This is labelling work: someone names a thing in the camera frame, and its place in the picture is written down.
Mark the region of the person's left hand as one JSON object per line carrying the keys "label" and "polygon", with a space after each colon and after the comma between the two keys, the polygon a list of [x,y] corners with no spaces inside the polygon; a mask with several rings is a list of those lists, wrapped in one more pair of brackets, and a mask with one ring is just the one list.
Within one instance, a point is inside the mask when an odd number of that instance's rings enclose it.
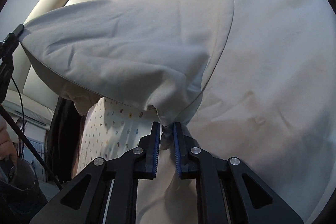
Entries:
{"label": "person's left hand", "polygon": [[17,163],[17,151],[7,132],[6,121],[1,117],[0,121],[0,157],[1,160],[11,160],[14,165]]}

